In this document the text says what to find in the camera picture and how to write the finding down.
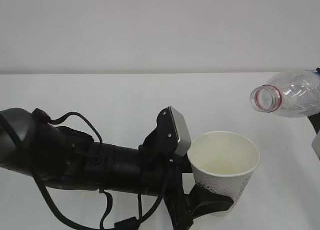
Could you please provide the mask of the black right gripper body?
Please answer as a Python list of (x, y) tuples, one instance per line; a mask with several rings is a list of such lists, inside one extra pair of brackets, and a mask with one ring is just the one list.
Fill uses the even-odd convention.
[(318, 134), (320, 131), (320, 114), (315, 114), (308, 117), (310, 123), (312, 124), (315, 133)]

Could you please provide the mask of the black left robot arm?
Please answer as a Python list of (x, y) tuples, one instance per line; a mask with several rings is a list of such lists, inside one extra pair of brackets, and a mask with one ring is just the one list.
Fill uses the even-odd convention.
[(183, 174), (192, 171), (187, 157), (191, 145), (184, 117), (173, 107), (161, 110), (156, 128), (138, 149), (105, 144), (84, 132), (63, 126), (73, 113), (51, 119), (41, 109), (28, 112), (10, 108), (0, 113), (0, 166), (31, 176), (45, 202), (63, 224), (83, 226), (66, 218), (57, 208), (48, 188), (89, 190), (107, 199), (104, 216), (113, 206), (111, 191), (154, 195), (156, 201), (138, 216), (116, 222), (114, 229), (138, 229), (164, 202), (174, 229), (189, 229), (194, 219), (224, 211), (231, 197), (216, 194), (196, 184), (183, 189)]

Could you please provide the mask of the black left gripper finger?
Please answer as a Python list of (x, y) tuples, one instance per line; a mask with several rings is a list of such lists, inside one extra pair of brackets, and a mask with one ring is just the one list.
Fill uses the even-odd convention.
[(185, 195), (187, 212), (193, 219), (198, 217), (227, 211), (234, 204), (231, 197), (212, 193), (206, 188), (195, 184), (189, 194)]

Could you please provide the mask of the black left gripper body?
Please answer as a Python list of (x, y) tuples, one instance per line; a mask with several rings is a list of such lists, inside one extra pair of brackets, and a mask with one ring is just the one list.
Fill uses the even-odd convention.
[(151, 180), (160, 178), (157, 198), (152, 207), (142, 213), (142, 202), (138, 203), (138, 222), (149, 219), (163, 201), (174, 229), (190, 229), (193, 218), (187, 211), (183, 189), (183, 173), (191, 172), (186, 157), (175, 155), (177, 136), (169, 108), (160, 111), (155, 129), (138, 147), (141, 155), (140, 183), (150, 186)]

